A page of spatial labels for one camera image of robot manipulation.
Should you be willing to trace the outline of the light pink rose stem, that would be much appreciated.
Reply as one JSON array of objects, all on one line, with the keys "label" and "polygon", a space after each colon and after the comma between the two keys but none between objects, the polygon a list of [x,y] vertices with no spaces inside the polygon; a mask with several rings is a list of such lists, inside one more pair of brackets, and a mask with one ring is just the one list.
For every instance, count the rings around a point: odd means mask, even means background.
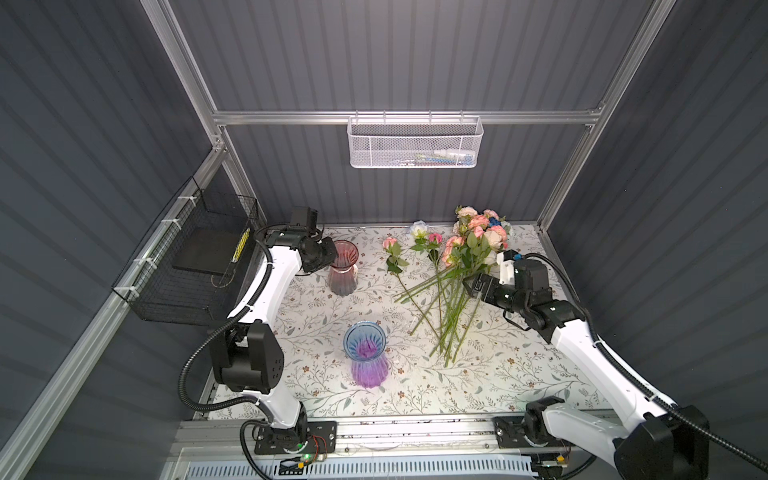
[{"label": "light pink rose stem", "polygon": [[387,254],[386,271],[397,279],[399,285],[403,289],[403,293],[405,294],[406,299],[416,308],[418,312],[418,320],[410,330],[409,335],[413,336],[418,330],[419,326],[425,323],[428,326],[428,329],[436,337],[438,337],[437,329],[432,325],[428,313],[416,302],[411,291],[406,288],[401,278],[401,274],[408,266],[408,262],[402,257],[403,249],[401,244],[394,237],[387,236],[382,243],[382,248]]}]

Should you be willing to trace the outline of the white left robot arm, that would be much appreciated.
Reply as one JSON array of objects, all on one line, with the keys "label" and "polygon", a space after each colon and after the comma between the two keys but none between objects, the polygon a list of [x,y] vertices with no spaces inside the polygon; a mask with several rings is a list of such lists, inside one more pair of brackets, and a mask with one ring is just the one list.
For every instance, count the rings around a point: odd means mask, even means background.
[{"label": "white left robot arm", "polygon": [[264,262],[228,315],[227,329],[209,344],[216,382],[237,396],[209,407],[254,405],[265,415],[265,433],[274,444],[296,451],[307,441],[307,414],[282,381],[285,356],[271,323],[294,277],[324,269],[338,253],[330,237],[318,239],[293,227],[270,234],[258,248]]}]

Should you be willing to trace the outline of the hot pink rose stem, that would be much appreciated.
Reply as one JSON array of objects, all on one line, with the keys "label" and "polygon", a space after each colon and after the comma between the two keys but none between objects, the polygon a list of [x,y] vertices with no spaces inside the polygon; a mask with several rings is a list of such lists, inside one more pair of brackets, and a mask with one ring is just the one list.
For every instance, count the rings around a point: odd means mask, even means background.
[{"label": "hot pink rose stem", "polygon": [[429,232],[426,239],[414,240],[415,244],[412,250],[422,252],[427,255],[435,270],[435,278],[437,284],[437,301],[438,301],[438,318],[439,327],[442,327],[442,296],[443,289],[440,279],[440,247],[443,243],[443,236],[436,232]]}]

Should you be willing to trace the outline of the blue purple glass vase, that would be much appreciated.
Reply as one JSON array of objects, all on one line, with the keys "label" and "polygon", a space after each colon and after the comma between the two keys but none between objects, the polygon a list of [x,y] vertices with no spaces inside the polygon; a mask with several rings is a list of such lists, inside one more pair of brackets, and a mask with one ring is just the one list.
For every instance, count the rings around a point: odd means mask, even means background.
[{"label": "blue purple glass vase", "polygon": [[351,375],[357,385],[376,388],[386,380],[389,374],[386,347],[386,334],[375,322],[358,322],[348,329],[343,349],[351,361]]}]

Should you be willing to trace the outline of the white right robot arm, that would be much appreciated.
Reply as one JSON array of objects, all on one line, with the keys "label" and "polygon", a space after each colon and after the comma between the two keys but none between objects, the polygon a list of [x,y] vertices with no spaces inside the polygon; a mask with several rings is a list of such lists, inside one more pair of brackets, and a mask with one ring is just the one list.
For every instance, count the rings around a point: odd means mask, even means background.
[{"label": "white right robot arm", "polygon": [[478,273],[463,286],[471,297],[500,308],[505,320],[520,316],[522,330],[537,332],[570,359],[619,418],[611,423],[548,396],[529,402],[514,427],[496,418],[499,438],[515,434],[533,447],[572,444],[624,479],[708,478],[709,444],[698,432],[708,427],[706,417],[693,406],[676,409],[594,333],[580,307],[554,299],[541,259],[503,255],[499,278]]}]

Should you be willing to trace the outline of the white rose stem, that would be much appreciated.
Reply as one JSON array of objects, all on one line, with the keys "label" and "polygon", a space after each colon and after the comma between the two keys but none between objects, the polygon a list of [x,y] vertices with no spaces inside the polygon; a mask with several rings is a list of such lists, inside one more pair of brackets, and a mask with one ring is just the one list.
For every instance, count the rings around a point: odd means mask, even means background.
[{"label": "white rose stem", "polygon": [[419,220],[411,225],[409,232],[414,240],[423,240],[429,235],[429,227],[426,222]]}]

